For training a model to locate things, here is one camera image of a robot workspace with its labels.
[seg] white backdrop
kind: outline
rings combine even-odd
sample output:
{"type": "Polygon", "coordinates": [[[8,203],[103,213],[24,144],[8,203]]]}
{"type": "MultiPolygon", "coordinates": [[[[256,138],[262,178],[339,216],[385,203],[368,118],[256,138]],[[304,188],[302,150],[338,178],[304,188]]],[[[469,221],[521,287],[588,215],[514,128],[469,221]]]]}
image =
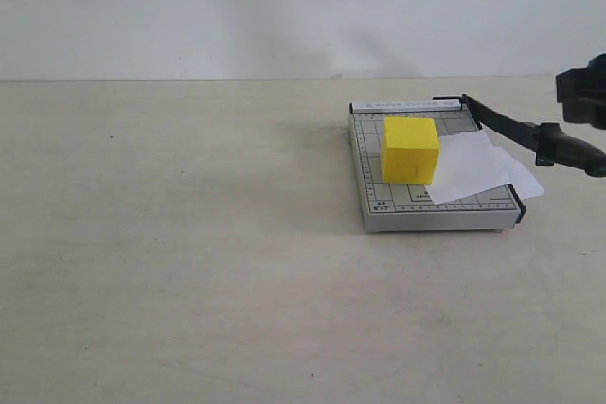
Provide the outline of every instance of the white backdrop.
{"type": "Polygon", "coordinates": [[[0,0],[0,79],[556,73],[604,0],[0,0]]]}

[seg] white table surface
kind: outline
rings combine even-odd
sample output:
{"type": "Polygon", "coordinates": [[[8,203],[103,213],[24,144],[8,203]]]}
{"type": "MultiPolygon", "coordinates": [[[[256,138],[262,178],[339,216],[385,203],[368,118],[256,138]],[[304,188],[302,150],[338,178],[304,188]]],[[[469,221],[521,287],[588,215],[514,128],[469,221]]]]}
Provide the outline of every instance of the white table surface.
{"type": "Polygon", "coordinates": [[[552,77],[0,84],[0,402],[603,402],[606,180],[492,134],[520,226],[364,232],[348,104],[463,92],[561,122],[552,77]]]}

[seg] yellow cube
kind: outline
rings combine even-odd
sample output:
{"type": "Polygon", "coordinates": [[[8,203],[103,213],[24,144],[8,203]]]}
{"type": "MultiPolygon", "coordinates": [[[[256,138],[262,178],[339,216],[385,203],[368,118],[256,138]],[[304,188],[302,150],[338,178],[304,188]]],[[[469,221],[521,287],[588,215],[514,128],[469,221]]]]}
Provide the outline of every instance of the yellow cube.
{"type": "Polygon", "coordinates": [[[434,180],[439,139],[433,118],[385,119],[381,143],[381,173],[386,184],[431,184],[434,180]]]}

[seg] white paper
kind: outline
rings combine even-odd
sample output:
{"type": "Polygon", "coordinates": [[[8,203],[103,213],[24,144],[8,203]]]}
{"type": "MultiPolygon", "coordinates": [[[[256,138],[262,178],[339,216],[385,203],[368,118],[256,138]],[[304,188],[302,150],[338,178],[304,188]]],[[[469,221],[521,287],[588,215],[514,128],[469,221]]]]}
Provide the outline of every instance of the white paper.
{"type": "Polygon", "coordinates": [[[501,156],[503,163],[505,163],[513,187],[520,199],[526,200],[543,195],[543,187],[526,166],[509,155],[504,149],[500,147],[495,147],[494,149],[501,156]]]}
{"type": "Polygon", "coordinates": [[[426,189],[442,205],[510,184],[503,157],[486,132],[462,132],[440,137],[434,181],[426,189]]]}
{"type": "Polygon", "coordinates": [[[485,131],[440,137],[434,182],[426,186],[435,205],[505,184],[513,184],[522,200],[544,193],[532,173],[504,149],[495,147],[485,131]]]}

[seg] black handle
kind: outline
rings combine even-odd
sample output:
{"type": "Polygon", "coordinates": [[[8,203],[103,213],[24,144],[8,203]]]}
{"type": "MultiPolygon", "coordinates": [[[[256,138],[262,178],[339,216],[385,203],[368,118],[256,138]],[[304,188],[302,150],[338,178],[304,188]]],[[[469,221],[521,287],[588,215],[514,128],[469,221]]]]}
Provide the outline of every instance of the black handle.
{"type": "Polygon", "coordinates": [[[537,164],[553,164],[582,169],[590,177],[606,177],[606,154],[591,144],[568,136],[557,123],[539,126],[537,164]]]}

